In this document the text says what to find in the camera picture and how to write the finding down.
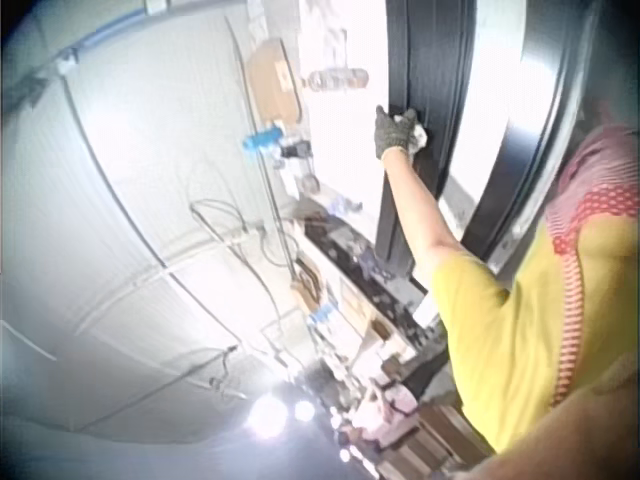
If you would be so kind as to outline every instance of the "plastic bottle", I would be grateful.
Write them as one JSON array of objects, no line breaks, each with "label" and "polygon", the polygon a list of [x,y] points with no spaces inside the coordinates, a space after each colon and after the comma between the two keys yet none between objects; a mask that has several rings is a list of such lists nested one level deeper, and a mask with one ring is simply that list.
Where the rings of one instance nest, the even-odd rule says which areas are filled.
[{"label": "plastic bottle", "polygon": [[369,74],[362,68],[327,68],[311,72],[303,85],[314,92],[331,92],[365,88]]}]

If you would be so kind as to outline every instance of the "ceiling light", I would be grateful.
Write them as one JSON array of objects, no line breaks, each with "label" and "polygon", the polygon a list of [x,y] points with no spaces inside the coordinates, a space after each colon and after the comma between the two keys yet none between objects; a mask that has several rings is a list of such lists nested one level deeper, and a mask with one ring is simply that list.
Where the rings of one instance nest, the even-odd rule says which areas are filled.
[{"label": "ceiling light", "polygon": [[313,416],[316,414],[316,408],[313,406],[311,402],[307,400],[302,400],[296,403],[295,415],[296,419],[301,422],[310,421]]},{"label": "ceiling light", "polygon": [[349,460],[351,460],[351,454],[349,453],[349,450],[345,450],[344,448],[340,450],[340,460],[342,460],[344,463],[347,463]]},{"label": "ceiling light", "polygon": [[366,458],[362,460],[362,466],[367,469],[367,472],[369,472],[373,478],[380,478],[380,474],[376,470],[376,466]]},{"label": "ceiling light", "polygon": [[358,450],[358,448],[355,445],[351,445],[349,447],[349,453],[351,453],[351,455],[357,458],[358,460],[362,460],[364,458],[364,456],[362,455],[362,452],[360,452],[360,450]]},{"label": "ceiling light", "polygon": [[249,414],[248,425],[262,439],[277,437],[287,423],[287,407],[273,395],[256,400]]},{"label": "ceiling light", "polygon": [[331,426],[334,430],[337,430],[342,425],[342,417],[340,415],[334,415],[331,417]]}]

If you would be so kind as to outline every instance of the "person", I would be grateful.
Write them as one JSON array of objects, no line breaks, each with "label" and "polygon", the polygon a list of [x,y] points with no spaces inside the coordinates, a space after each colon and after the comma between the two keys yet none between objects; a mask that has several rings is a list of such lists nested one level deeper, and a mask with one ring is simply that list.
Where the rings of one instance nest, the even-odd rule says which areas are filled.
[{"label": "person", "polygon": [[626,480],[639,474],[638,352],[632,352],[502,454],[469,472],[434,472],[430,479]]},{"label": "person", "polygon": [[414,172],[416,121],[413,110],[395,121],[378,107],[376,154],[447,329],[465,415],[501,452],[637,350],[637,135],[604,125],[583,141],[508,291],[454,237]]},{"label": "person", "polygon": [[417,426],[420,398],[448,361],[449,352],[444,348],[418,365],[402,382],[381,387],[372,380],[351,425],[338,432],[338,445],[359,446],[372,452],[368,455],[371,457],[401,439]]}]

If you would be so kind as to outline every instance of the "white wall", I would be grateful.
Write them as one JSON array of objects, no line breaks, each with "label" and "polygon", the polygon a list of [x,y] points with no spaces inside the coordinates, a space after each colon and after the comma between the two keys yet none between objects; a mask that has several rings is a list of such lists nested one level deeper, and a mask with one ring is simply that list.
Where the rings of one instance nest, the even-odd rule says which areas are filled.
[{"label": "white wall", "polygon": [[[3,80],[6,75],[15,84],[47,55],[140,8],[137,3],[44,2],[10,40]],[[67,75],[109,182],[167,261],[209,238],[191,218],[190,200],[237,201],[247,220],[269,223],[257,165],[241,150],[250,130],[224,15],[246,52],[246,7],[239,4],[121,35],[81,52]],[[78,428],[202,362],[211,354],[207,348],[235,342],[169,279],[140,289],[73,336],[96,305],[157,265],[98,175],[60,80],[35,108],[3,126],[2,161],[3,320],[57,358],[48,360],[4,332],[3,347],[13,355],[8,363],[14,370],[6,378],[15,389],[14,413]],[[289,202],[273,179],[278,202]],[[220,229],[237,226],[228,216],[207,216]],[[243,248],[280,310],[293,308],[287,271],[264,261],[255,237]],[[224,249],[199,257],[177,276],[241,337],[275,319],[260,285]],[[199,353],[185,355],[192,351]],[[234,367],[237,388],[257,394],[277,381],[255,359],[244,358]],[[145,437],[145,425],[153,425],[146,437],[153,431],[155,441],[163,441],[163,435],[198,436],[224,423],[213,417],[228,406],[210,391],[184,384],[175,392],[91,433],[127,440]],[[202,409],[206,421],[200,420]],[[134,440],[147,441],[141,438]]]}]

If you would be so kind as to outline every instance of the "corrugated wall panel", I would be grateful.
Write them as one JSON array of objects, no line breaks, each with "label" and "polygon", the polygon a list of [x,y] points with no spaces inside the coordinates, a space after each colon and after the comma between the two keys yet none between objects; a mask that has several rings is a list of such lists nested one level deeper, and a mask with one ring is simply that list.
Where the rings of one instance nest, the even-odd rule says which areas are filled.
[{"label": "corrugated wall panel", "polygon": [[21,298],[19,326],[46,343],[41,323],[70,328],[153,261],[114,208],[59,83],[17,128],[3,144],[5,295]]}]

